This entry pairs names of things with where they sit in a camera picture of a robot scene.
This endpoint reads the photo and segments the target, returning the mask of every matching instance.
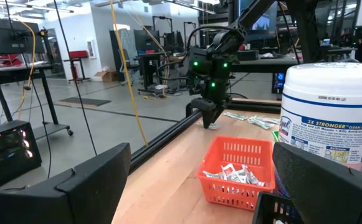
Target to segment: wooden tabletop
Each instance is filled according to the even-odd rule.
[[[279,118],[279,114],[230,112]],[[264,130],[223,115],[216,124],[217,130],[193,124],[134,171],[112,223],[252,223],[251,211],[206,202],[196,170],[217,135],[273,142],[271,132],[278,127]]]

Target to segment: floor mat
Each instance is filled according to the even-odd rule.
[[[96,100],[96,99],[82,98],[83,106],[87,107],[87,108],[96,108],[100,105],[104,105],[109,102],[111,102],[111,101],[110,100]],[[59,100],[56,103],[61,104],[61,105],[81,107],[80,98],[78,98],[78,97],[70,97],[70,98],[67,98],[64,100]]]

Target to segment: black plastic bin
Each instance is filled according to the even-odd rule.
[[[276,220],[287,224],[304,224],[290,199],[260,192],[252,224],[273,224]]]

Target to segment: cardboard box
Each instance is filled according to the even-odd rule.
[[[117,81],[117,72],[111,71],[111,72],[97,72],[95,74],[96,77],[101,77],[102,82],[114,82]]]

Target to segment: white lid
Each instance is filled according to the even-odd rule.
[[[308,63],[287,70],[285,88],[362,95],[362,63]]]

